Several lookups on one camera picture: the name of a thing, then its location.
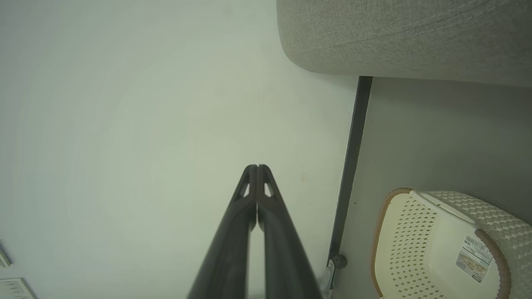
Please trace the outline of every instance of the gray fabric upholstery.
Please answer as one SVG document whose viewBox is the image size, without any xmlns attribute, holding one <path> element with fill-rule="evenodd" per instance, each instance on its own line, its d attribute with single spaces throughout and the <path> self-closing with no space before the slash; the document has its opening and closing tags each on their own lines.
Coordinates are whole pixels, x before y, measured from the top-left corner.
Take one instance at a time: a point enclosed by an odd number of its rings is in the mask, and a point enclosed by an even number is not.
<svg viewBox="0 0 532 299">
<path fill-rule="evenodd" d="M 532 86 L 531 0 L 277 0 L 309 71 Z"/>
</svg>

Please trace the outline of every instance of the gray floor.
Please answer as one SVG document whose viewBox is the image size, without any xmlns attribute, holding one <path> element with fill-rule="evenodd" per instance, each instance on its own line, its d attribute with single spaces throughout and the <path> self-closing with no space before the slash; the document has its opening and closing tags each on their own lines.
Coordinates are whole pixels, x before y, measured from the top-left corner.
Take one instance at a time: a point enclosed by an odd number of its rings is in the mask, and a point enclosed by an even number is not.
<svg viewBox="0 0 532 299">
<path fill-rule="evenodd" d="M 370 244 L 399 187 L 465 192 L 532 223 L 532 89 L 374 78 L 336 299 L 378 298 Z"/>
</svg>

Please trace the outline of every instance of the laundry basket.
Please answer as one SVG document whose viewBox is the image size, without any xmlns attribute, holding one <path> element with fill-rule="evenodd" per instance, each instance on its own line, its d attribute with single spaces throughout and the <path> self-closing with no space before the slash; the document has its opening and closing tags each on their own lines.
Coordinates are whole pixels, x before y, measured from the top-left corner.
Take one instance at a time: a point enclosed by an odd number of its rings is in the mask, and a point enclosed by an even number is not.
<svg viewBox="0 0 532 299">
<path fill-rule="evenodd" d="M 385 299 L 532 298 L 532 227 L 464 193 L 390 192 L 370 261 Z"/>
</svg>

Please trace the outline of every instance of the white sticker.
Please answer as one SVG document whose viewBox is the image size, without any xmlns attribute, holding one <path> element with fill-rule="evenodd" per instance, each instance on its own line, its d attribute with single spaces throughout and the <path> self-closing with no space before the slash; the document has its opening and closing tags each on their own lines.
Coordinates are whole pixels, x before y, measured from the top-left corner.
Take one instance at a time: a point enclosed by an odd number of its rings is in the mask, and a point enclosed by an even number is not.
<svg viewBox="0 0 532 299">
<path fill-rule="evenodd" d="M 492 262 L 493 256 L 486 245 L 479 238 L 466 235 L 456 265 L 481 283 Z"/>
</svg>

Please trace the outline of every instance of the barcode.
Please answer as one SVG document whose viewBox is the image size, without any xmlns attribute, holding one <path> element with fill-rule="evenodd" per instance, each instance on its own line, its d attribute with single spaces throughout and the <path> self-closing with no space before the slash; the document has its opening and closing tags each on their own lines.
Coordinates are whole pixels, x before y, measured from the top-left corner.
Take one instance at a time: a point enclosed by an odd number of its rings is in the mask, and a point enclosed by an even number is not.
<svg viewBox="0 0 532 299">
<path fill-rule="evenodd" d="M 471 238 L 470 236 L 466 236 L 465 237 L 465 240 L 470 244 L 470 245 L 473 245 L 474 247 L 484 251 L 486 249 L 486 245 L 484 245 L 484 243 L 482 243 L 482 241 L 478 241 L 478 240 L 475 240 L 473 238 Z"/>
</svg>

